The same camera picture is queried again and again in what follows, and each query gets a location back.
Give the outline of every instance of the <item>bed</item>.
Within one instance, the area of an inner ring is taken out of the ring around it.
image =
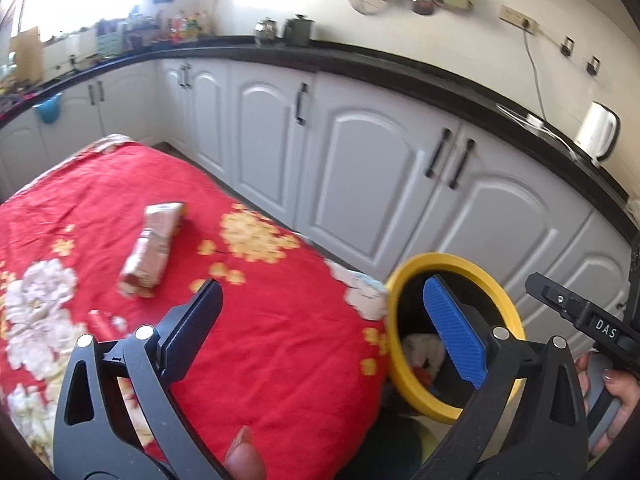
[[[175,201],[188,211],[162,282],[153,297],[124,298],[116,280],[144,207]],[[44,462],[78,336],[158,322],[207,278],[222,284],[223,311],[172,392],[220,460],[248,425],[270,479],[331,479],[373,424],[388,361],[381,316],[361,314],[370,283],[190,164],[126,137],[101,139],[2,204],[0,232],[2,398]]]

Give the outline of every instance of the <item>white cabinet door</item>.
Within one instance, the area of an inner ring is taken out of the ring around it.
[[[513,301],[532,272],[544,272],[564,251],[591,211],[547,168],[469,124],[444,176],[404,258],[457,254],[493,276]]]
[[[193,157],[191,125],[188,120],[188,90],[184,86],[184,60],[163,59],[158,62],[161,139],[176,150]]]
[[[314,76],[255,63],[231,65],[232,187],[287,226],[298,198],[306,117]],[[308,91],[300,93],[302,85]]]
[[[219,59],[190,59],[188,94],[197,163],[230,184],[227,74],[229,63]]]
[[[53,124],[40,122],[40,131],[52,165],[58,164],[102,137],[95,81],[63,90],[60,117]]]
[[[437,185],[460,122],[407,97],[326,74],[318,77],[314,106],[296,227],[383,280]]]
[[[540,271],[597,306],[622,317],[621,305],[629,291],[631,247],[609,222],[593,211],[563,254]],[[524,295],[518,303],[527,338],[547,342],[553,335],[568,339],[573,352],[586,350],[593,341],[548,306]]]
[[[33,109],[0,130],[0,181],[4,199],[51,166]]]
[[[156,75],[152,62],[137,63],[96,78],[104,134],[123,134],[143,144],[157,141]]]

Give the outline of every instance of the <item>screw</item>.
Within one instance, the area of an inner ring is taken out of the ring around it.
[[[497,326],[494,328],[494,337],[500,341],[507,341],[509,338],[509,331],[503,326]]]
[[[136,330],[136,338],[149,339],[154,334],[154,328],[151,325],[143,325]]]
[[[84,334],[78,338],[78,341],[76,342],[76,344],[79,347],[84,348],[85,346],[89,346],[91,344],[91,341],[93,340],[94,338],[91,334]]]
[[[564,337],[556,335],[554,336],[553,341],[556,348],[566,348],[566,340],[564,339]]]

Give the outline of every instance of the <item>black countertop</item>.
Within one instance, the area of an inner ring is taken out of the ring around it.
[[[282,44],[256,46],[251,36],[211,38],[181,46],[159,43],[144,52],[127,54],[44,85],[35,97],[5,113],[0,118],[0,128],[21,112],[65,88],[128,64],[168,57],[223,58],[306,72],[328,72],[407,95],[475,124],[527,153],[583,195],[628,242],[638,232],[625,208],[627,193],[609,173],[582,158],[575,162],[559,142],[530,133],[501,113],[497,104],[521,116],[529,112],[526,108],[489,88],[433,65],[339,43],[313,41],[304,48]],[[552,126],[549,128],[579,152],[571,139]]]

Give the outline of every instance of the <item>power outlet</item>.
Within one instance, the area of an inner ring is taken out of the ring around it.
[[[523,30],[530,32],[531,34],[537,33],[540,28],[536,20],[533,20],[526,14],[518,12],[517,10],[511,9],[511,7],[507,7],[504,5],[502,6],[498,17],[507,23],[511,23],[511,25],[515,25],[518,28],[522,28]],[[524,27],[525,20],[529,20],[529,28]]]

